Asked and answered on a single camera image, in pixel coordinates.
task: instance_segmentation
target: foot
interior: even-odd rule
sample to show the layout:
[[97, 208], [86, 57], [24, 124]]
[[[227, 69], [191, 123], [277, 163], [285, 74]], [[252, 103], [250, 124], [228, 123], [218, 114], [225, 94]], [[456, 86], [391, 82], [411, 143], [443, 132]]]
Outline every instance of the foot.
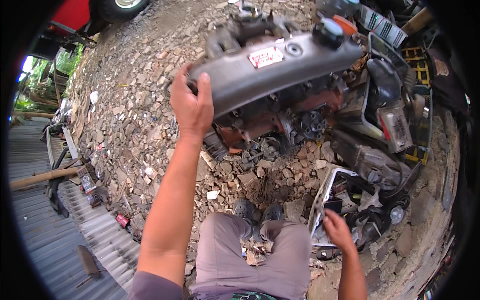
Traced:
[[262, 219], [258, 222], [257, 226], [253, 230], [253, 240], [255, 242], [263, 242], [266, 241], [260, 235], [260, 229], [264, 221], [280, 221], [283, 219], [283, 207], [280, 204], [270, 204], [267, 209], [265, 209], [264, 214], [262, 215]]
[[238, 199], [235, 204], [233, 205], [233, 215], [238, 216], [245, 221], [252, 227], [253, 232], [253, 225], [252, 225], [252, 213], [253, 213], [253, 204], [245, 198]]

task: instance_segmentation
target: orange cap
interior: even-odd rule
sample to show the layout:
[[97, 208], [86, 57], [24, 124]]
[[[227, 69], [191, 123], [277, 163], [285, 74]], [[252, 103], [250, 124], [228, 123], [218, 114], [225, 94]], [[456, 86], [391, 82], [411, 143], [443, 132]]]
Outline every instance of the orange cap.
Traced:
[[351, 36], [354, 33], [358, 32], [358, 28], [349, 20], [345, 19], [344, 17], [341, 17], [339, 15], [334, 15], [333, 20], [337, 22], [340, 27], [343, 29], [343, 33], [347, 36]]

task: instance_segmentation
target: dirt ground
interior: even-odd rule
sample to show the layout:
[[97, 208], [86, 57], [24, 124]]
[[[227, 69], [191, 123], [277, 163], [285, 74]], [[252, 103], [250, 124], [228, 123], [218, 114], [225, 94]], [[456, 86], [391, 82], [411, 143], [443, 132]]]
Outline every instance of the dirt ground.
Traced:
[[[266, 12], [273, 9], [274, 14], [290, 16], [305, 30], [311, 27], [314, 1], [253, 3], [263, 5]], [[79, 154], [91, 160], [98, 184], [108, 191], [106, 208], [131, 219], [137, 236], [177, 139], [165, 87], [181, 65], [205, 56], [204, 35], [234, 11], [224, 1], [152, 1], [133, 21], [104, 30], [98, 47], [85, 50], [74, 74], [70, 97], [74, 142]], [[98, 101], [91, 103], [95, 91]], [[450, 241], [448, 211], [456, 192], [458, 133], [449, 113], [437, 112], [434, 123], [443, 130], [434, 133], [433, 153], [412, 189], [406, 217], [360, 255], [370, 299], [414, 299]], [[306, 224], [326, 167], [335, 163], [332, 153], [329, 142], [308, 142], [292, 157], [273, 163], [262, 160], [248, 173], [237, 167], [239, 156], [227, 156], [219, 164], [200, 158], [186, 286], [195, 279], [199, 228], [209, 213], [229, 212], [237, 199], [246, 197], [256, 206], [256, 220], [276, 202], [283, 204], [287, 219]], [[210, 191], [219, 191], [218, 197], [207, 200]], [[249, 241], [243, 246], [249, 264], [259, 264], [271, 251], [268, 243]], [[320, 262], [313, 254], [310, 267], [306, 297], [336, 299], [341, 257]]]

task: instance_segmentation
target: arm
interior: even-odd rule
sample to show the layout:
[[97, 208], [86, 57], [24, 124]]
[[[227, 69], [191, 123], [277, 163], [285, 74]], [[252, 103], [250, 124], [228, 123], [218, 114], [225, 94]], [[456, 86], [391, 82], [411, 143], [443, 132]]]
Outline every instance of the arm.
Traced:
[[350, 229], [344, 219], [334, 211], [325, 209], [325, 214], [325, 231], [332, 243], [342, 251], [342, 277], [338, 300], [366, 300], [367, 283]]
[[183, 286], [186, 251], [192, 231], [193, 198], [203, 137], [212, 125], [210, 77], [198, 82], [198, 97], [187, 86], [191, 65], [180, 69], [172, 86], [171, 104], [180, 139], [148, 215], [137, 271], [149, 272]]

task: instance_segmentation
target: oil filler cap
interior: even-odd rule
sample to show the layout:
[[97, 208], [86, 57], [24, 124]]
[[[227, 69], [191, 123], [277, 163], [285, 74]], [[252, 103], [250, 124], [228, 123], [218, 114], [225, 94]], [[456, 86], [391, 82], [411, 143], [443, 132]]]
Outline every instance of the oil filler cap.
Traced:
[[322, 46], [337, 50], [344, 41], [342, 27], [332, 19], [323, 18], [314, 28], [313, 37]]

